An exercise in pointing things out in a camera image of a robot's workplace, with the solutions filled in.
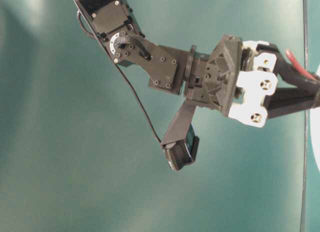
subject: black plastic part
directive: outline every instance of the black plastic part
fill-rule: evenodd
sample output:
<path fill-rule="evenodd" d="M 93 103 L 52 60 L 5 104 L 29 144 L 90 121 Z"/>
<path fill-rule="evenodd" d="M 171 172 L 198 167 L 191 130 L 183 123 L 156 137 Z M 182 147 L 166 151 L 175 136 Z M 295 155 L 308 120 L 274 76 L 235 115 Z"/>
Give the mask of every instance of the black plastic part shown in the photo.
<path fill-rule="evenodd" d="M 81 5 L 87 11 L 89 15 L 98 11 L 100 8 L 108 5 L 110 2 L 114 0 L 79 0 Z"/>
<path fill-rule="evenodd" d="M 185 141 L 178 141 L 172 148 L 165 149 L 164 155 L 169 166 L 174 171 L 179 171 L 184 166 L 192 164 L 197 157 L 199 141 L 199 137 L 193 137 L 193 143 L 190 151 L 188 150 Z"/>
<path fill-rule="evenodd" d="M 146 59 L 150 60 L 151 55 L 147 52 L 145 46 L 142 44 L 142 42 L 138 39 L 138 37 L 135 36 L 120 36 L 114 41 L 114 47 L 115 48 L 121 48 L 124 45 L 131 44 L 140 49 L 141 56 Z"/>
<path fill-rule="evenodd" d="M 268 110 L 268 118 L 288 115 L 313 108 L 314 94 L 299 88 L 279 88 L 272 96 Z"/>
<path fill-rule="evenodd" d="M 149 80 L 148 87 L 152 89 L 156 89 L 165 93 L 173 94 L 173 95 L 180 95 L 181 88 L 184 82 L 184 75 L 185 75 L 185 67 L 188 57 L 188 52 L 175 49 L 172 47 L 167 46 L 159 46 L 166 50 L 170 55 L 172 55 L 177 60 L 177 69 L 175 71 L 174 80 L 172 83 L 172 87 L 170 89 L 161 89 L 159 87 L 155 87 L 152 79 Z"/>

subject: robotic arm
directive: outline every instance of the robotic arm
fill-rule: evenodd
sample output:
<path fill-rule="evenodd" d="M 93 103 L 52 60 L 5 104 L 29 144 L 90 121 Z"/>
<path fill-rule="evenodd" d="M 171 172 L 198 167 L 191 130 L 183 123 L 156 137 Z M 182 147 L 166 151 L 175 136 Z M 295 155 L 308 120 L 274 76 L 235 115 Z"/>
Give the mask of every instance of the robotic arm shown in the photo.
<path fill-rule="evenodd" d="M 156 135 L 175 171 L 196 159 L 199 138 L 191 121 L 197 106 L 254 127 L 320 106 L 320 79 L 305 71 L 290 51 L 288 64 L 274 44 L 225 35 L 210 55 L 196 52 L 194 45 L 184 51 L 148 41 L 127 0 L 74 2 L 82 29 L 98 41 L 120 72 L 118 65 L 139 65 L 150 77 L 149 88 L 175 95 L 185 83 L 184 104 L 164 138 Z M 85 30 L 81 16 L 92 33 Z M 295 88 L 277 88 L 278 74 Z"/>

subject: white object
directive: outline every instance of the white object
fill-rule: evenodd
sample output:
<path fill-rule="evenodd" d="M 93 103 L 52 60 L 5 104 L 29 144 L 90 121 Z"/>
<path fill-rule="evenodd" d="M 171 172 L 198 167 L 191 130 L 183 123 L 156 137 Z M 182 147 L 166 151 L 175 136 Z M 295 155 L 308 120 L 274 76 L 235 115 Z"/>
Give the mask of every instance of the white object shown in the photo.
<path fill-rule="evenodd" d="M 320 66 L 316 74 L 320 76 Z M 315 162 L 320 170 L 320 107 L 310 110 L 310 133 Z"/>
<path fill-rule="evenodd" d="M 229 117 L 245 125 L 263 127 L 268 111 L 263 106 L 266 96 L 275 93 L 278 79 L 274 75 L 277 57 L 271 53 L 262 53 L 254 58 L 253 71 L 240 71 L 236 86 L 244 92 L 242 104 L 233 103 Z"/>
<path fill-rule="evenodd" d="M 257 55 L 258 54 L 258 52 L 257 52 L 258 44 L 270 45 L 270 43 L 267 41 L 244 41 L 244 42 L 242 42 L 242 49 L 250 48 L 254 52 L 254 54 Z"/>
<path fill-rule="evenodd" d="M 116 50 L 115 50 L 115 46 L 114 46 L 114 42 L 115 40 L 120 36 L 120 33 L 116 33 L 115 35 L 113 35 L 110 39 L 110 51 L 111 53 L 114 55 Z"/>

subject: black cable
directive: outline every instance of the black cable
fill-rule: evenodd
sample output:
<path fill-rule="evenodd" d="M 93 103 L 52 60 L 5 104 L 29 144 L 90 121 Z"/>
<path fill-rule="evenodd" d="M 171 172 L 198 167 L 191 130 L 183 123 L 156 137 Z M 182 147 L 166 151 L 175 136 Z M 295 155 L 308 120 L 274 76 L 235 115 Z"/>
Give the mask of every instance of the black cable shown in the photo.
<path fill-rule="evenodd" d="M 81 12 L 78 11 L 76 15 L 77 15 L 77 20 L 78 20 L 78 22 L 79 22 L 79 24 L 80 24 L 80 27 L 81 27 L 81 29 L 83 30 L 83 32 L 85 33 L 85 35 L 87 35 L 88 37 L 90 37 L 90 38 L 92 38 L 92 39 L 97 40 L 98 43 L 100 44 L 100 46 L 103 48 L 103 50 L 106 52 L 106 54 L 108 55 L 108 57 L 109 57 L 110 60 L 112 61 L 112 57 L 110 56 L 108 50 L 106 50 L 106 48 L 104 47 L 104 45 L 103 45 L 102 42 L 100 41 L 98 35 L 97 35 L 97 34 L 95 33 L 95 31 L 92 29 L 91 25 L 88 24 L 93 33 L 87 31 L 87 29 L 85 28 L 83 22 L 81 21 L 81 16 L 82 16 Z M 145 110 L 144 105 L 143 105 L 142 102 L 140 101 L 140 98 L 139 98 L 139 96 L 138 96 L 138 94 L 137 94 L 134 86 L 131 84 L 131 82 L 130 82 L 129 79 L 126 77 L 126 75 L 124 74 L 124 72 L 119 68 L 119 66 L 116 65 L 116 64 L 114 64 L 114 65 L 115 65 L 115 67 L 117 68 L 117 70 L 120 72 L 120 74 L 121 74 L 121 76 L 123 77 L 124 81 L 128 84 L 129 88 L 131 89 L 131 91 L 132 91 L 132 93 L 133 93 L 136 101 L 138 102 L 138 105 L 139 105 L 140 109 L 141 109 L 142 112 L 144 113 L 144 116 L 145 116 L 145 118 L 146 118 L 146 120 L 147 120 L 147 122 L 148 122 L 149 127 L 150 127 L 151 130 L 152 130 L 152 133 L 153 133 L 154 137 L 156 138 L 156 140 L 157 140 L 159 143 L 161 143 L 161 139 L 160 139 L 159 136 L 157 135 L 157 132 L 156 132 L 156 130 L 155 130 L 155 128 L 154 128 L 154 126 L 153 126 L 153 124 L 152 124 L 152 122 L 151 122 L 151 119 L 150 119 L 147 111 Z"/>
<path fill-rule="evenodd" d="M 90 37 L 91 39 L 94 39 L 94 40 L 95 40 L 94 34 L 91 33 L 91 32 L 89 32 L 89 31 L 86 29 L 84 23 L 83 23 L 82 20 L 81 20 L 81 16 L 82 16 L 82 15 L 81 15 L 81 12 L 78 11 L 78 12 L 76 13 L 76 19 L 78 20 L 78 23 L 79 23 L 79 25 L 80 25 L 80 27 L 81 27 L 81 30 L 84 32 L 84 34 L 85 34 L 86 36 L 88 36 L 88 37 Z"/>
<path fill-rule="evenodd" d="M 139 107 L 141 108 L 142 112 L 144 113 L 144 115 L 145 115 L 145 117 L 146 117 L 146 120 L 147 120 L 147 122 L 148 122 L 148 124 L 149 124 L 149 126 L 150 126 L 150 128 L 151 128 L 151 130 L 152 130 L 152 132 L 153 132 L 154 137 L 156 138 L 156 140 L 157 140 L 159 143 L 161 143 L 161 139 L 160 139 L 159 136 L 157 135 L 156 130 L 155 130 L 155 128 L 154 128 L 154 126 L 153 126 L 153 124 L 152 124 L 152 122 L 151 122 L 151 120 L 150 120 L 150 117 L 149 117 L 147 111 L 145 110 L 142 102 L 140 101 L 140 98 L 139 98 L 139 96 L 138 96 L 138 94 L 137 94 L 134 86 L 132 86 L 131 82 L 128 80 L 128 78 L 126 77 L 126 75 L 124 74 L 124 72 L 119 68 L 119 66 L 115 64 L 115 67 L 118 69 L 118 71 L 120 72 L 120 74 L 121 74 L 121 76 L 123 77 L 123 79 L 124 79 L 124 80 L 126 81 L 126 83 L 129 85 L 132 93 L 133 93 L 134 96 L 135 96 L 136 101 L 138 102 Z"/>

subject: wire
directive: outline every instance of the wire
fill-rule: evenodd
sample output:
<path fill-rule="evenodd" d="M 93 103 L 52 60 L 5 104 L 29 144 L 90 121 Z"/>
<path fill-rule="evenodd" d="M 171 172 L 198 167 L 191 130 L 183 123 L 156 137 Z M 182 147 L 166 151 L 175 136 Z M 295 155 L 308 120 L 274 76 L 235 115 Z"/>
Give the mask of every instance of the wire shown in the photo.
<path fill-rule="evenodd" d="M 305 70 L 297 61 L 296 57 L 290 50 L 285 51 L 286 56 L 288 57 L 289 61 L 292 63 L 293 67 L 305 78 L 310 79 L 310 80 L 316 80 L 316 78 L 309 73 L 307 70 Z"/>
<path fill-rule="evenodd" d="M 94 34 L 91 33 L 91 32 L 89 32 L 89 31 L 87 31 L 87 29 L 85 28 L 85 26 L 84 26 L 84 24 L 83 24 L 83 22 L 82 22 L 82 20 L 81 20 L 81 16 L 82 16 L 81 12 L 78 11 L 76 15 L 77 15 L 77 20 L 78 20 L 78 22 L 79 22 L 79 24 L 80 24 L 80 27 L 81 27 L 81 29 L 83 30 L 83 32 L 85 33 L 85 35 L 88 36 L 88 37 L 90 37 L 90 38 L 92 38 L 92 39 L 97 40 L 98 43 L 100 44 L 100 46 L 103 48 L 103 50 L 106 52 L 106 54 L 108 55 L 108 57 L 109 57 L 109 58 L 111 59 L 111 61 L 112 61 L 112 57 L 110 56 L 108 50 L 105 49 L 105 47 L 103 46 L 103 44 L 102 44 L 101 41 L 99 40 L 98 35 L 95 33 L 95 31 L 92 29 L 92 27 L 89 25 L 90 28 L 91 28 L 91 30 L 92 30 L 92 32 L 93 32 Z M 131 84 L 131 82 L 130 82 L 129 79 L 126 77 L 126 75 L 124 74 L 124 72 L 119 68 L 119 66 L 116 65 L 116 64 L 114 64 L 114 65 L 115 65 L 116 69 L 120 72 L 120 74 L 121 74 L 121 76 L 123 77 L 124 81 L 128 84 L 129 88 L 131 89 L 131 91 L 132 91 L 132 93 L 133 93 L 133 95 L 134 95 L 134 97 L 135 97 L 135 99 L 136 99 L 136 101 L 137 101 L 140 109 L 142 110 L 142 112 L 143 112 L 143 114 L 144 114 L 144 116 L 145 116 L 145 118 L 146 118 L 146 120 L 147 120 L 147 122 L 148 122 L 149 127 L 150 127 L 151 130 L 152 130 L 152 133 L 153 133 L 154 137 L 156 138 L 156 140 L 157 140 L 159 143 L 161 143 L 161 139 L 160 139 L 160 137 L 157 135 L 157 132 L 156 132 L 156 130 L 155 130 L 155 128 L 154 128 L 154 126 L 153 126 L 153 124 L 152 124 L 152 122 L 151 122 L 151 119 L 150 119 L 150 117 L 149 117 L 149 115 L 148 115 L 148 113 L 147 113 L 144 105 L 142 104 L 142 102 L 141 102 L 141 100 L 140 100 L 140 98 L 139 98 L 139 96 L 138 96 L 138 94 L 137 94 L 134 86 Z"/>
<path fill-rule="evenodd" d="M 82 31 L 84 32 L 84 34 L 85 34 L 86 36 L 88 36 L 88 37 L 90 37 L 91 39 L 94 39 L 94 40 L 95 40 L 94 34 L 91 33 L 91 32 L 89 32 L 89 31 L 86 29 L 84 23 L 83 23 L 82 20 L 81 20 L 81 17 L 82 17 L 81 12 L 78 11 L 78 12 L 76 13 L 76 19 L 78 20 L 78 23 L 79 23 Z"/>
<path fill-rule="evenodd" d="M 155 130 L 155 128 L 154 128 L 154 126 L 153 126 L 153 124 L 152 124 L 152 122 L 151 122 L 151 120 L 150 120 L 150 117 L 149 117 L 147 111 L 145 110 L 144 105 L 143 105 L 142 102 L 140 101 L 140 98 L 139 98 L 139 96 L 138 96 L 138 94 L 137 94 L 134 86 L 132 86 L 131 82 L 128 80 L 128 78 L 126 77 L 126 75 L 124 74 L 124 72 L 119 68 L 119 66 L 118 66 L 118 65 L 115 65 L 115 67 L 118 69 L 118 71 L 120 72 L 120 74 L 121 74 L 121 76 L 123 77 L 123 79 L 124 79 L 124 80 L 126 81 L 126 83 L 129 85 L 129 87 L 130 87 L 133 95 L 135 96 L 136 101 L 138 102 L 139 107 L 141 108 L 142 112 L 144 113 L 144 116 L 145 116 L 145 118 L 146 118 L 146 120 L 147 120 L 147 122 L 148 122 L 148 124 L 149 124 L 149 126 L 150 126 L 150 128 L 151 128 L 151 130 L 152 130 L 152 132 L 153 132 L 154 137 L 156 138 L 156 140 L 157 140 L 159 143 L 161 143 L 161 139 L 160 139 L 159 136 L 157 135 L 156 130 Z"/>

